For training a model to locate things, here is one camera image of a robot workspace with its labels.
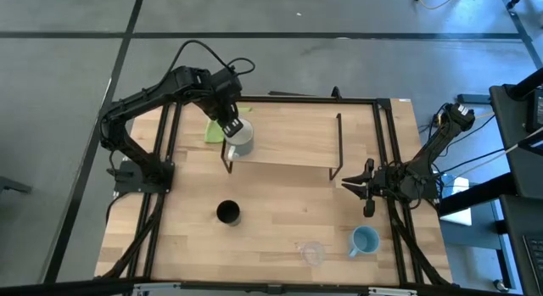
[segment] black table leg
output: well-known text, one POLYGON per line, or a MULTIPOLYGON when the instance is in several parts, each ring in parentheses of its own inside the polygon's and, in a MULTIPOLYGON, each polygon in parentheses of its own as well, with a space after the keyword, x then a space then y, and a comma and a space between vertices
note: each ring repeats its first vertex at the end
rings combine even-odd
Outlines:
POLYGON ((29 193, 32 188, 20 182, 16 182, 6 177, 0 176, 0 192, 2 190, 10 190, 10 189, 19 191, 20 193, 29 193))
POLYGON ((506 288, 515 288, 512 286, 512 270, 507 261, 506 253, 503 251, 503 249, 497 249, 495 253, 498 256, 501 276, 503 277, 503 285, 506 288))
POLYGON ((470 187, 468 190, 442 199, 438 208, 439 216, 449 215, 476 204, 497 199, 502 194, 517 194, 515 181, 511 173, 498 176, 475 187, 470 187))

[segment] black cup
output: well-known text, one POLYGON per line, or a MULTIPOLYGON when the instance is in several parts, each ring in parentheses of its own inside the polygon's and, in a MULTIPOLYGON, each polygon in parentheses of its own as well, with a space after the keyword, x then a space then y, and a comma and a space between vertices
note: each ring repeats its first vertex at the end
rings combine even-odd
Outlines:
POLYGON ((239 205, 232 201, 226 200, 217 207, 217 217, 219 220, 230 226, 236 226, 241 221, 239 216, 239 205))

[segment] gray floor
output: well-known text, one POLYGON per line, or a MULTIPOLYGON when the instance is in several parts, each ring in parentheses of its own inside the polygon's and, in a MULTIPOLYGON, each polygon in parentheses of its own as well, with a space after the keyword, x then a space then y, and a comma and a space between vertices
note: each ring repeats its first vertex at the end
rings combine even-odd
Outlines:
MULTIPOLYGON (((0 31, 124 31, 134 1, 0 0, 0 31)), ((441 1, 426 0, 431 5, 441 1)), ((543 50, 539 1, 523 0, 516 8, 538 51, 543 50)), ((435 11, 412 0, 144 0, 136 31, 514 33, 516 29, 501 0, 454 0, 435 11)), ((245 94, 277 90, 325 96, 338 86, 345 96, 411 98, 419 125, 458 93, 488 93, 489 86, 514 83, 535 70, 520 41, 204 41, 225 59, 246 56, 256 62, 256 71, 242 79, 245 94)), ((182 42, 132 40, 115 98, 158 81, 182 42)), ((41 278, 119 46, 117 39, 0 39, 0 176, 34 187, 31 195, 5 192, 0 197, 0 286, 41 278)), ((198 46, 188 47, 180 64, 218 69, 198 46)), ((475 109, 478 114, 491 111, 485 106, 475 109)), ((476 121, 474 127, 484 121, 476 121)), ((501 140, 492 121, 451 147, 449 156, 437 164, 444 169, 497 148, 501 140)), ((59 280, 92 277, 113 186, 105 173, 107 156, 98 150, 59 280)), ((498 159, 467 178, 484 182, 507 171, 507 161, 498 159)), ((492 290, 491 280, 500 275, 493 253, 458 246, 447 246, 447 253, 455 282, 492 290)))

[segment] light blue mug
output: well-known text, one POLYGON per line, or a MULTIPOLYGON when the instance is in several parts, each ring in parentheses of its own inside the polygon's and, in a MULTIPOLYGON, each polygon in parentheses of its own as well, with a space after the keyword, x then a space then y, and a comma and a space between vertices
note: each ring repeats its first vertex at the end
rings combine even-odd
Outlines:
POLYGON ((379 248, 379 234, 370 226, 359 226, 350 234, 349 243, 351 258, 358 253, 372 254, 379 248))

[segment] mug handle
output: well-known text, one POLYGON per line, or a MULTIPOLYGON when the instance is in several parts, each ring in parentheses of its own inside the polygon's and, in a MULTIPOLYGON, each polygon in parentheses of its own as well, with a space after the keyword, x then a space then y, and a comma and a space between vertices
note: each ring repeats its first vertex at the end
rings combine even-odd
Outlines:
POLYGON ((356 254, 358 254, 358 249, 351 249, 349 252, 349 257, 355 258, 356 254))

